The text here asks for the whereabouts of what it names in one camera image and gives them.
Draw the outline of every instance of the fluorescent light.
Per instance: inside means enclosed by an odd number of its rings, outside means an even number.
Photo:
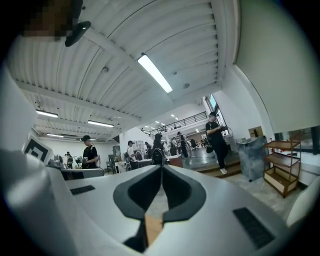
[[[52,118],[58,118],[58,115],[57,115],[57,114],[54,114],[54,113],[45,112],[45,111],[41,111],[41,110],[36,110],[36,112],[37,112],[39,115],[44,115],[44,116],[48,116],[48,117],[52,117]]]
[[[51,134],[51,133],[47,133],[46,135],[52,136],[52,137],[59,137],[59,138],[63,138],[62,135],[55,135],[55,134]]]
[[[170,84],[168,84],[167,80],[147,55],[143,54],[142,57],[138,59],[138,62],[158,82],[166,93],[172,92]]]
[[[105,126],[105,127],[114,127],[114,125],[112,124],[107,124],[107,123],[103,123],[103,122],[96,122],[96,121],[88,121],[88,124],[91,125],[96,125],[96,126]]]

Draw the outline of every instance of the black and white sign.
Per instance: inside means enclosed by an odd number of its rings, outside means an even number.
[[[47,147],[42,142],[40,142],[38,139],[31,136],[27,145],[24,148],[24,153],[30,154],[47,164],[52,154],[52,150],[51,148]]]

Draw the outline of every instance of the gray trash bin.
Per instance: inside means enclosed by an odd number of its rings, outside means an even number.
[[[264,158],[268,150],[264,148],[266,137],[249,138],[237,143],[241,172],[249,181],[257,180],[264,176],[264,170],[269,165]]]

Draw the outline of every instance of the white sneaker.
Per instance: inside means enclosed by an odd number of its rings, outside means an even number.
[[[220,171],[222,172],[222,174],[227,174],[228,173],[225,168],[222,168]]]

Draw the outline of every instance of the staircase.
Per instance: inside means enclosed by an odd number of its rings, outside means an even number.
[[[227,174],[222,174],[222,172],[220,171],[220,167],[217,164],[213,164],[213,165],[209,165],[201,168],[194,168],[193,170],[202,174],[206,174],[211,177],[223,179],[223,178],[241,173],[240,160],[235,159],[233,161],[226,162],[225,169],[228,172]]]

